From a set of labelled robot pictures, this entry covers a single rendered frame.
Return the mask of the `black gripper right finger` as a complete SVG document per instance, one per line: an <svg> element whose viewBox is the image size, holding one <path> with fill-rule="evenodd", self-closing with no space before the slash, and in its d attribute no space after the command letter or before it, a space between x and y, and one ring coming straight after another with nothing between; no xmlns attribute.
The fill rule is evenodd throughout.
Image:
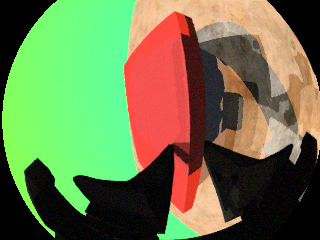
<svg viewBox="0 0 320 240"><path fill-rule="evenodd" d="M219 197L224 223L240 217L239 213L256 197L269 176L289 159L292 148L293 144L285 145L267 159L253 159L205 141L204 161Z"/></svg>

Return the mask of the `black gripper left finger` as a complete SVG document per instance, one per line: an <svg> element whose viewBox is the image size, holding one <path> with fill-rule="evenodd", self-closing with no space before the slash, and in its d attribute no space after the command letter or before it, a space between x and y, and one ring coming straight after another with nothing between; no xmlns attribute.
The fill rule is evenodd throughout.
<svg viewBox="0 0 320 240"><path fill-rule="evenodd" d="M159 233L167 232L169 205L172 201L175 155L167 145L148 167L127 181L73 176L73 183L89 201L133 215L147 217Z"/></svg>

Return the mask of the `red lid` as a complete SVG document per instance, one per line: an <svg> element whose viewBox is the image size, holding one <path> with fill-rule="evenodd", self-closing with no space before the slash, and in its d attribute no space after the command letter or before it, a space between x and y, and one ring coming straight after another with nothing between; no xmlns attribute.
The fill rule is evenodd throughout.
<svg viewBox="0 0 320 240"><path fill-rule="evenodd" d="M165 17L125 61L124 83L137 160L148 167L173 144L172 201L192 208L205 145L204 67L193 20L180 12Z"/></svg>

